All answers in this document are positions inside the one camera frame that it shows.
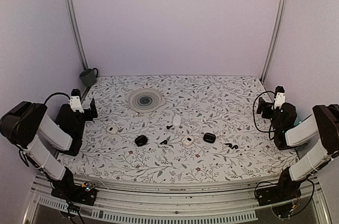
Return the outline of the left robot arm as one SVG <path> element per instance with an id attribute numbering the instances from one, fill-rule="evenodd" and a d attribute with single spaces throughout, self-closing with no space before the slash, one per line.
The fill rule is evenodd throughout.
<path id="1" fill-rule="evenodd" d="M 42 140 L 61 153 L 77 156 L 85 123 L 97 117 L 95 102 L 84 109 L 77 97 L 61 106 L 56 120 L 48 115 L 45 104 L 23 101 L 1 117 L 1 134 L 43 171 L 66 199 L 73 200 L 79 194 L 79 186 L 72 172 L 52 156 Z"/>

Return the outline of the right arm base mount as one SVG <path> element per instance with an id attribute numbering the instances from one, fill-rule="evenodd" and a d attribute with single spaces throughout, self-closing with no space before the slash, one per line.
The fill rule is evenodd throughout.
<path id="1" fill-rule="evenodd" d="M 269 187 L 258 186 L 268 182 L 260 182 L 254 190 L 254 196 L 258 201 L 259 206 L 265 206 L 275 203 L 280 203 L 287 200 L 296 199 L 301 196 L 300 182 L 295 182 L 292 185 L 272 184 Z"/>

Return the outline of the black charging case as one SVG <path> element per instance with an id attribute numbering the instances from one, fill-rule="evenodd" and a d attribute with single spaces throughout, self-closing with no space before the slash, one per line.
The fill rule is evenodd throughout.
<path id="1" fill-rule="evenodd" d="M 203 141 L 209 144 L 214 144 L 216 141 L 216 138 L 217 137 L 214 134 L 208 133 L 208 132 L 203 135 Z"/>

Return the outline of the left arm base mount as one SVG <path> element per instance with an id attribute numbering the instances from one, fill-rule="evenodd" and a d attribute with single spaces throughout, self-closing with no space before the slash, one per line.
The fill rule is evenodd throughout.
<path id="1" fill-rule="evenodd" d="M 51 195 L 72 203 L 93 206 L 96 201 L 97 193 L 97 189 L 90 189 L 88 191 L 81 185 L 53 183 Z"/>

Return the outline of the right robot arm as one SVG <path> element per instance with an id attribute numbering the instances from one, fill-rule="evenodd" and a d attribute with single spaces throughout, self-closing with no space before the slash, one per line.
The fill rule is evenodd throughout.
<path id="1" fill-rule="evenodd" d="M 273 102 L 266 102 L 261 96 L 257 101 L 256 113 L 270 120 L 268 132 L 274 133 L 273 141 L 279 150 L 299 147 L 318 136 L 318 141 L 300 160 L 282 171 L 274 196 L 284 201 L 311 174 L 338 157 L 338 104 L 315 105 L 313 113 L 295 125 L 296 107 L 285 101 L 284 94 L 277 94 Z"/>

